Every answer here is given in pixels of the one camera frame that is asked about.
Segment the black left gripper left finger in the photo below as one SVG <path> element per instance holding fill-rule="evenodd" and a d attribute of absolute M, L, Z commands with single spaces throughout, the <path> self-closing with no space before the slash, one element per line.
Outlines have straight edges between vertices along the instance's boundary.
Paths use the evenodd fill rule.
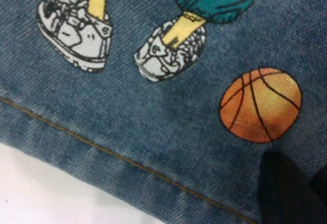
<path fill-rule="evenodd" d="M 261 223 L 319 223 L 319 198 L 284 154 L 265 152 L 259 175 Z"/>

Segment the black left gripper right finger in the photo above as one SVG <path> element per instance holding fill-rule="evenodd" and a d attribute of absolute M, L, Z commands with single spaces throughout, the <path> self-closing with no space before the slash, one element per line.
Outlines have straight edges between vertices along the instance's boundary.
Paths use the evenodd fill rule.
<path fill-rule="evenodd" d="M 310 181 L 311 209 L 326 209 L 326 166 L 320 168 Z"/>

